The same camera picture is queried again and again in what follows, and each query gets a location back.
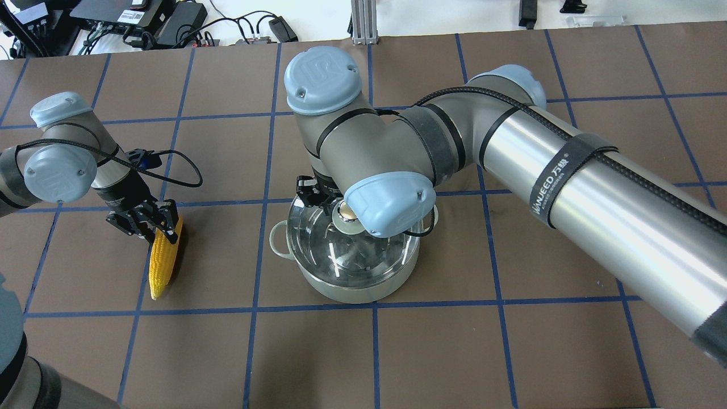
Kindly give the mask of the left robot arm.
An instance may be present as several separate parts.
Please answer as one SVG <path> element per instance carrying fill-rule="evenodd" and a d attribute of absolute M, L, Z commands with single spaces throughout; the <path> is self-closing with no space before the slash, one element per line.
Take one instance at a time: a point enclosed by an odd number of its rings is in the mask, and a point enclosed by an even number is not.
<path fill-rule="evenodd" d="M 161 153 L 122 150 L 75 91 L 39 101 L 30 115 L 42 132 L 39 140 L 2 151 L 2 216 L 40 202 L 74 202 L 95 191 L 110 210 L 107 222 L 125 235 L 178 242 L 175 202 L 156 199 L 142 178 L 161 166 Z"/>

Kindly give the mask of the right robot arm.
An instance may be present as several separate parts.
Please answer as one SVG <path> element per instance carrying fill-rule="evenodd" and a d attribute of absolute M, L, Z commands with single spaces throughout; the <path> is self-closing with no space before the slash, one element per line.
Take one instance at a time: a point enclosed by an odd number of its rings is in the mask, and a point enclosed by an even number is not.
<path fill-rule="evenodd" d="M 547 112 L 519 65 L 434 91 L 385 124 L 340 48 L 312 47 L 284 72 L 311 161 L 307 205 L 342 199 L 366 233 L 408 231 L 434 189 L 478 165 L 725 366 L 725 215 Z"/>

